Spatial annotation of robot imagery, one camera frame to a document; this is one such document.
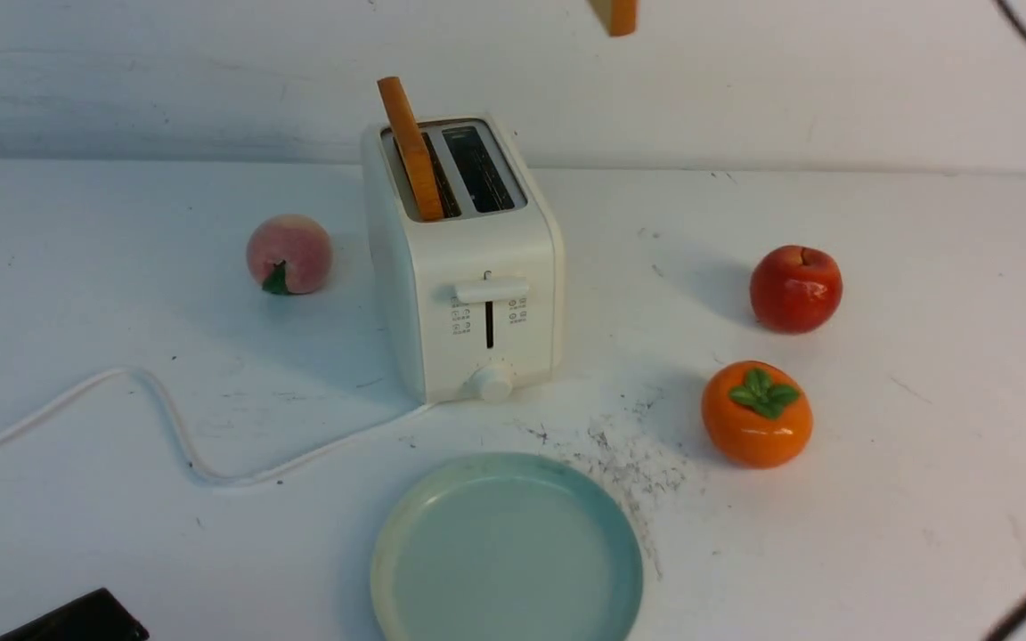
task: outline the toaster slot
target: toaster slot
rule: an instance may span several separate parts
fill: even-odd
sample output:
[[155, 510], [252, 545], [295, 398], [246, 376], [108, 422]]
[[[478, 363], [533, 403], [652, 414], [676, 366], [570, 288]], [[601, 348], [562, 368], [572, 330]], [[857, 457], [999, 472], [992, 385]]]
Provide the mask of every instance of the toaster slot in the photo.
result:
[[485, 301], [485, 349], [494, 349], [494, 301]]
[[442, 135], [477, 213], [513, 208], [513, 196], [501, 173], [498, 173], [494, 157], [485, 149], [477, 127], [453, 126], [451, 129], [443, 129]]
[[[398, 153], [398, 158], [401, 159], [402, 150], [398, 149], [398, 138], [394, 138], [394, 135], [391, 135], [391, 138], [395, 143], [395, 153]], [[422, 138], [427, 144], [427, 150], [430, 152], [430, 161], [435, 167], [435, 185], [438, 186], [438, 199], [442, 203], [442, 211], [445, 218], [459, 218], [462, 215], [462, 208], [457, 204], [457, 199], [453, 198], [453, 188], [450, 186], [449, 179], [445, 178], [445, 170], [438, 157], [438, 151], [435, 150], [435, 144], [433, 144], [430, 134], [427, 132], [423, 131]]]

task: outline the white power cord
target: white power cord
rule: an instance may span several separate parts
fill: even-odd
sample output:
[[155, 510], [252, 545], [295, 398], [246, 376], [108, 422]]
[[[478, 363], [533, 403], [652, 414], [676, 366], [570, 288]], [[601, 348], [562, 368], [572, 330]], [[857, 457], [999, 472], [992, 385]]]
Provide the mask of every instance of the white power cord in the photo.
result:
[[173, 434], [176, 436], [176, 442], [180, 443], [182, 453], [184, 453], [185, 458], [188, 460], [188, 467], [191, 468], [192, 473], [197, 477], [204, 480], [204, 482], [214, 484], [216, 487], [241, 488], [253, 486], [253, 484], [262, 482], [269, 482], [269, 480], [287, 475], [288, 472], [306, 466], [306, 464], [314, 462], [314, 459], [321, 457], [321, 455], [328, 454], [330, 451], [339, 449], [339, 447], [350, 445], [350, 443], [354, 442], [355, 439], [365, 438], [371, 433], [371, 431], [379, 431], [388, 426], [398, 425], [398, 423], [404, 422], [404, 419], [412, 418], [422, 414], [423, 411], [430, 409], [431, 407], [431, 405], [420, 405], [419, 407], [410, 409], [407, 413], [400, 416], [388, 419], [388, 422], [378, 423], [378, 425], [363, 428], [362, 430], [357, 431], [357, 433], [345, 435], [345, 437], [340, 437], [334, 439], [334, 441], [324, 443], [324, 445], [307, 451], [305, 454], [297, 455], [295, 457], [288, 459], [288, 462], [278, 464], [278, 466], [269, 468], [268, 470], [262, 470], [260, 472], [253, 472], [253, 474], [241, 475], [239, 477], [226, 477], [224, 475], [216, 474], [215, 471], [212, 471], [212, 468], [208, 467], [207, 463], [204, 463], [204, 459], [200, 458], [200, 454], [197, 454], [193, 439], [189, 437], [188, 430], [185, 428], [184, 419], [180, 417], [180, 411], [176, 410], [176, 404], [172, 401], [172, 397], [168, 394], [168, 390], [166, 390], [164, 385], [160, 383], [160, 378], [156, 377], [154, 373], [145, 368], [112, 368], [85, 378], [84, 382], [80, 382], [77, 386], [74, 386], [69, 390], [66, 390], [61, 395], [57, 395], [57, 398], [54, 398], [53, 401], [46, 402], [44, 406], [37, 411], [34, 411], [31, 415], [26, 416], [21, 419], [21, 422], [15, 423], [15, 425], [1, 431], [0, 446], [8, 441], [11, 441], [11, 439], [16, 438], [18, 435], [28, 433], [28, 431], [32, 430], [32, 428], [41, 425], [41, 423], [45, 422], [46, 418], [56, 414], [57, 411], [66, 406], [69, 406], [71, 402], [74, 402], [75, 399], [84, 395], [86, 391], [102, 385], [103, 382], [110, 380], [111, 377], [119, 376], [120, 374], [126, 374], [126, 376], [137, 378], [137, 380], [147, 383], [150, 390], [153, 391], [154, 396], [158, 398], [158, 401], [160, 401], [160, 404], [164, 406], [164, 409], [168, 414], [168, 422], [172, 425]]

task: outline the light blue plate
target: light blue plate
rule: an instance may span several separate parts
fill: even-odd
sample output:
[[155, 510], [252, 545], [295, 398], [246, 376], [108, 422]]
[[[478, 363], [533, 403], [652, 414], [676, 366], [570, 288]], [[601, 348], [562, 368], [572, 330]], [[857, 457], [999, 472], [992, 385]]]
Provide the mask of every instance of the light blue plate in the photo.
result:
[[643, 561], [626, 516], [581, 472], [468, 455], [395, 507], [370, 593], [387, 641], [624, 641]]

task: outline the white table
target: white table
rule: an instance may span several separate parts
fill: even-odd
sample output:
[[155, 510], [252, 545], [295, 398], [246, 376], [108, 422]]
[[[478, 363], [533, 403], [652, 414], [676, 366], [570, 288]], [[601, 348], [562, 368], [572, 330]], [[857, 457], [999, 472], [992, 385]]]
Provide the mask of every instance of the white table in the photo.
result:
[[[1026, 591], [1026, 178], [537, 176], [570, 256], [557, 382], [245, 491], [193, 482], [146, 389], [107, 382], [0, 448], [0, 633], [104, 586], [159, 640], [376, 640], [376, 531], [480, 450], [591, 466], [624, 500], [653, 568], [632, 641], [978, 638]], [[333, 232], [325, 292], [248, 279], [282, 212]], [[402, 413], [362, 233], [357, 167], [0, 161], [0, 429], [113, 365], [158, 374], [225, 474]], [[846, 280], [806, 336], [749, 321], [786, 243]], [[748, 358], [814, 403], [774, 471], [701, 433], [708, 374]]]

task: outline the green leaf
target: green leaf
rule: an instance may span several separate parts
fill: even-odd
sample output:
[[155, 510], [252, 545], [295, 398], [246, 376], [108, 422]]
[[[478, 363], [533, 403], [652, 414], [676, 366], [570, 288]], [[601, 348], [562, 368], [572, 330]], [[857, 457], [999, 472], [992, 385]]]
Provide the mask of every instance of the green leaf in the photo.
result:
[[770, 419], [778, 419], [782, 415], [782, 410], [786, 409], [786, 406], [779, 405], [778, 402], [759, 402], [757, 407], [754, 407], [754, 411], [758, 411], [758, 414]]
[[782, 385], [782, 383], [779, 383], [777, 386], [771, 386], [771, 389], [766, 390], [766, 399], [770, 399], [770, 402], [773, 402], [773, 404], [781, 405], [782, 407], [797, 401], [799, 396], [801, 395], [798, 394], [798, 390], [787, 385]]
[[750, 393], [750, 390], [745, 387], [731, 389], [727, 396], [731, 397], [731, 401], [736, 401], [739, 405], [745, 405], [753, 408], [754, 405], [758, 404], [758, 397]]
[[765, 398], [766, 390], [771, 389], [771, 375], [766, 373], [765, 369], [754, 368], [750, 372], [746, 372], [742, 385], [745, 385], [746, 389], [749, 389], [754, 396]]
[[276, 295], [290, 295], [287, 291], [287, 264], [280, 263], [272, 273], [270, 273], [267, 279], [264, 279], [264, 291], [269, 292], [269, 294]]

